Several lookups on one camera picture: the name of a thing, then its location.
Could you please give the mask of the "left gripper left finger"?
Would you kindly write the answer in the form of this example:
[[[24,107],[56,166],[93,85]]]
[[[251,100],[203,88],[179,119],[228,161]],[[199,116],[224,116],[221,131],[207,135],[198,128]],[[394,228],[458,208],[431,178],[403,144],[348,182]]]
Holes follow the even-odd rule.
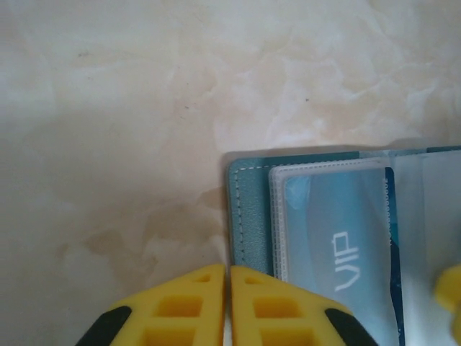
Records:
[[[225,266],[208,265],[112,304],[76,346],[223,346]]]

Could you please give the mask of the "light blue VIP card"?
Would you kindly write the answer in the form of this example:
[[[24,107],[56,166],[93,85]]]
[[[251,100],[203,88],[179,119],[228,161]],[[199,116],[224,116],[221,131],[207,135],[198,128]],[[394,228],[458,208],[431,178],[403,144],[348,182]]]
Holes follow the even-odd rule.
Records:
[[[393,170],[300,174],[281,192],[275,276],[345,305],[379,346],[406,346]]]

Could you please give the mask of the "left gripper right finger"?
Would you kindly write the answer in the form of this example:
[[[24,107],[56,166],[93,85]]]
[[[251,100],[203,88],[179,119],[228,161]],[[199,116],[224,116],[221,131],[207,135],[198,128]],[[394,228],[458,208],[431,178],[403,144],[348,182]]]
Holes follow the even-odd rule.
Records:
[[[262,272],[230,268],[233,346],[368,346],[340,303]]]

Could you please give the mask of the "blue leather card holder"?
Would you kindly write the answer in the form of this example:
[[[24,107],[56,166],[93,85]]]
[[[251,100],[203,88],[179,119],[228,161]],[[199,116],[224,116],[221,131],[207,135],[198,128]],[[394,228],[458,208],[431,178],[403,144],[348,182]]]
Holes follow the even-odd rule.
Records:
[[[280,280],[273,207],[284,178],[373,167],[394,173],[406,346],[461,346],[434,295],[440,274],[461,263],[461,146],[235,160],[227,173],[232,266]]]

